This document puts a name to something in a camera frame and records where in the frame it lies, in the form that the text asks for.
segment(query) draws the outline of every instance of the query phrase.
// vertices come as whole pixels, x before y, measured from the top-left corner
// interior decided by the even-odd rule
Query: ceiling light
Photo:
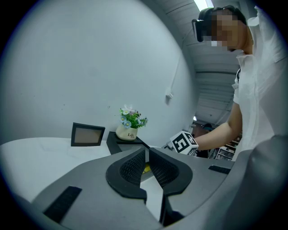
[[[214,7],[211,0],[194,0],[199,11],[206,9],[208,7]]]

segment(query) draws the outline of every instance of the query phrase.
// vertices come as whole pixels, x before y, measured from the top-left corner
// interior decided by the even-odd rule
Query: white vase
[[[125,128],[124,125],[119,125],[116,129],[116,135],[119,139],[124,141],[133,141],[137,137],[138,129],[136,128]]]

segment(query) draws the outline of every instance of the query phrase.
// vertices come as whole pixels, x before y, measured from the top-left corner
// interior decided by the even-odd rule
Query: white cube
[[[192,135],[185,131],[177,133],[170,140],[177,153],[192,155],[199,147]]]

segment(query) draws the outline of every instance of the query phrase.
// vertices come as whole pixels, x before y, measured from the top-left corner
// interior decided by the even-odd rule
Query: corrugated ceiling
[[[184,38],[191,29],[191,21],[198,18],[199,10],[193,0],[154,0],[177,25]],[[233,5],[241,9],[242,0],[212,0],[215,7]],[[193,31],[185,39],[194,63],[200,85],[196,117],[212,124],[225,122],[233,104],[232,84],[239,69],[236,58],[239,51],[229,52],[222,47],[212,47],[196,41]]]

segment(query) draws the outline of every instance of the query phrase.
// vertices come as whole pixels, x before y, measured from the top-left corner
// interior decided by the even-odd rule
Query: forearm
[[[234,132],[228,123],[223,123],[210,133],[195,138],[195,141],[199,145],[198,150],[208,150],[228,144],[237,135],[238,133]]]

